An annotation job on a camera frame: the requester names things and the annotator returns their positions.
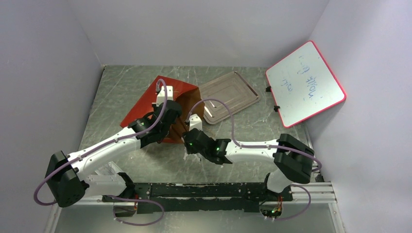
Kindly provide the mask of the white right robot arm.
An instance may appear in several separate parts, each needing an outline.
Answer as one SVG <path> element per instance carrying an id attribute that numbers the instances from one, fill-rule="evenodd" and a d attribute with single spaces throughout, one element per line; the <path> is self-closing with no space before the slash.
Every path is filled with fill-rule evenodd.
<path id="1" fill-rule="evenodd" d="M 283 133 L 265 142 L 238 142 L 213 139 L 203 131 L 183 133 L 188 154 L 200 154 L 208 161 L 222 165 L 237 162 L 266 162 L 276 169 L 266 175 L 262 195 L 273 201 L 292 183 L 308 184 L 311 180 L 314 150 L 295 137 Z"/>

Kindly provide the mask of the red paper bag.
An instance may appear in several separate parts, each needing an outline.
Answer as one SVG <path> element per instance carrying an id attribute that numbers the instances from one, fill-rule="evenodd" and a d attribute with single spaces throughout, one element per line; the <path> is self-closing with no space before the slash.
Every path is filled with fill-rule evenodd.
<path id="1" fill-rule="evenodd" d="M 163 79 L 167 86 L 173 87 L 172 99 L 182 106 L 182 116 L 180 116 L 175 125 L 171 126 L 169 135 L 163 140 L 163 142 L 182 144 L 182 133 L 189 129 L 189 127 L 185 124 L 185 120 L 187 116 L 191 115 L 189 113 L 191 108 L 202 99 L 199 87 L 184 81 L 165 76 L 157 76 L 125 116 L 123 121 L 120 123 L 120 126 L 124 128 L 133 120 L 141 118 L 153 110 L 152 104 L 157 100 L 155 88 L 159 79 Z"/>

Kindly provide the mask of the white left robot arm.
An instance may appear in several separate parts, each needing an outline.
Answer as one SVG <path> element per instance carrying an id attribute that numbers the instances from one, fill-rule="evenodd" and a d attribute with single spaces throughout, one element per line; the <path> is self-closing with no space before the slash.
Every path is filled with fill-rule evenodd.
<path id="1" fill-rule="evenodd" d="M 135 185 L 125 172 L 96 175 L 95 171 L 117 156 L 161 142 L 181 115 L 182 106 L 168 100 L 94 146 L 69 155 L 62 151 L 53 154 L 46 172 L 46 183 L 55 202 L 65 208 L 83 197 L 116 196 L 123 202 L 135 198 Z"/>

